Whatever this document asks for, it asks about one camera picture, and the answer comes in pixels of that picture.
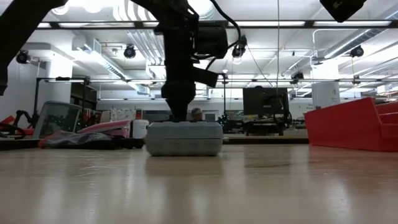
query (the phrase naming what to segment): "person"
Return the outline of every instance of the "person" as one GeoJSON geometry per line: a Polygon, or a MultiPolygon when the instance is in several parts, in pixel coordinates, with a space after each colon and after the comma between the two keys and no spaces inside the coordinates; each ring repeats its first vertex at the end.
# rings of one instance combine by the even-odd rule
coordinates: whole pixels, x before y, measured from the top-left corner
{"type": "Polygon", "coordinates": [[[191,111],[193,121],[203,121],[203,112],[199,108],[195,108],[191,111]]]}

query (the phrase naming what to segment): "red container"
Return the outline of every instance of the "red container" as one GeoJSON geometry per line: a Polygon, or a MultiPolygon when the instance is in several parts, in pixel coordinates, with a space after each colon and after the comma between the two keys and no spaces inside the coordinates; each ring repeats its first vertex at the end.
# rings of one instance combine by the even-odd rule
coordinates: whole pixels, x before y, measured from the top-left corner
{"type": "Polygon", "coordinates": [[[398,103],[342,103],[306,113],[305,125],[314,146],[398,152],[398,103]]]}

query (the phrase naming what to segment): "wooden table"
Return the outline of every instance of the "wooden table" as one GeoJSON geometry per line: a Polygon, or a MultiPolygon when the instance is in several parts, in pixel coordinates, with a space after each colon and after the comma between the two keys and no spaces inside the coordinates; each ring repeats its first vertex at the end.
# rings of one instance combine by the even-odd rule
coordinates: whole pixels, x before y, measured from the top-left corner
{"type": "Polygon", "coordinates": [[[223,146],[0,152],[1,223],[398,223],[398,154],[223,146]]]}

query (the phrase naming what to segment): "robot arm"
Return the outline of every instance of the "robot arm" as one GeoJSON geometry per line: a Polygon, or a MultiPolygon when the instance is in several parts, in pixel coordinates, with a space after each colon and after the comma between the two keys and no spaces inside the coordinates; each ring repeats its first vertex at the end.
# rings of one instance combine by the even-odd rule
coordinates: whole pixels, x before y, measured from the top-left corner
{"type": "MultiPolygon", "coordinates": [[[[185,121],[188,104],[195,97],[195,82],[215,86],[218,74],[195,68],[198,58],[223,58],[228,50],[224,27],[199,26],[199,15],[187,0],[131,0],[146,8],[159,21],[156,34],[164,35],[166,83],[162,97],[174,117],[185,121]]],[[[67,0],[13,0],[0,17],[0,96],[7,88],[7,67],[53,8],[67,0]]]]}

